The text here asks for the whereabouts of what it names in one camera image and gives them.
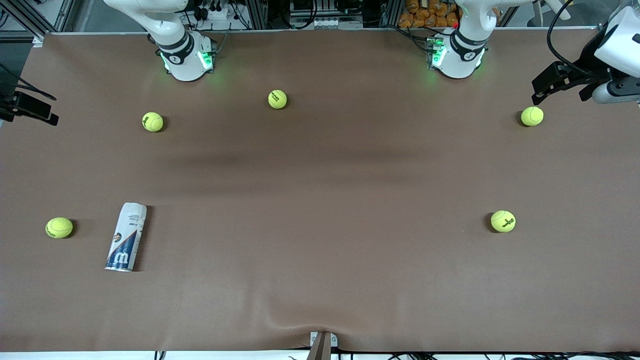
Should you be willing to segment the white blue tennis ball can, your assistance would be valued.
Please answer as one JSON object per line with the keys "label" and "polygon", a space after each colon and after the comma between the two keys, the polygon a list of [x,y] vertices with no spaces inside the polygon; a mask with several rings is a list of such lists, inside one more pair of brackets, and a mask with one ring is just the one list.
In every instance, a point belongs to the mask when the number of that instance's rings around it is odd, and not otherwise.
{"label": "white blue tennis ball can", "polygon": [[141,203],[126,202],[118,215],[104,269],[132,272],[144,232],[147,207]]}

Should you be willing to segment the orange packets pile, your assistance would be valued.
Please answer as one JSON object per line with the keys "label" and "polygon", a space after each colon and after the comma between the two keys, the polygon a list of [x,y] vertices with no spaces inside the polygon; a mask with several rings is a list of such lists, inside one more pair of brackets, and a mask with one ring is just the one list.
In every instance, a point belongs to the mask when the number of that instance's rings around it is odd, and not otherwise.
{"label": "orange packets pile", "polygon": [[456,28],[462,16],[454,0],[404,0],[399,28]]}

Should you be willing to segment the white power strip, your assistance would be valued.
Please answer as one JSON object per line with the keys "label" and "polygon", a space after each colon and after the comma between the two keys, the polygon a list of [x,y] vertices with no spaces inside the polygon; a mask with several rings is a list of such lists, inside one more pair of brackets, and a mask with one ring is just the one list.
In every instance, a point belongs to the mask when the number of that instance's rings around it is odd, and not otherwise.
{"label": "white power strip", "polygon": [[215,2],[209,6],[207,19],[210,21],[226,22],[237,18],[237,11],[229,2]]}

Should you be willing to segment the aluminium frame strut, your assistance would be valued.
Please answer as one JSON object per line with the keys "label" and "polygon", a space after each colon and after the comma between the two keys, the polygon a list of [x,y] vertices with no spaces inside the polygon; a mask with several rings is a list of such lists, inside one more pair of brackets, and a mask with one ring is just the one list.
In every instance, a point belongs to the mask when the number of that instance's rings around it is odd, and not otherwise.
{"label": "aluminium frame strut", "polygon": [[0,37],[43,39],[62,32],[82,0],[0,0]]}

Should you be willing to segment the aluminium frame post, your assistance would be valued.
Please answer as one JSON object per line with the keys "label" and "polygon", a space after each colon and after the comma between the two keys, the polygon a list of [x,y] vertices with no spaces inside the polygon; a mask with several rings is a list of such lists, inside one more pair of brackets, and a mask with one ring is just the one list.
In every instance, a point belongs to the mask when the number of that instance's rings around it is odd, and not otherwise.
{"label": "aluminium frame post", "polygon": [[268,29],[269,0],[246,0],[252,30]]}
{"label": "aluminium frame post", "polygon": [[397,27],[399,18],[405,10],[404,1],[405,0],[381,0],[380,27]]}

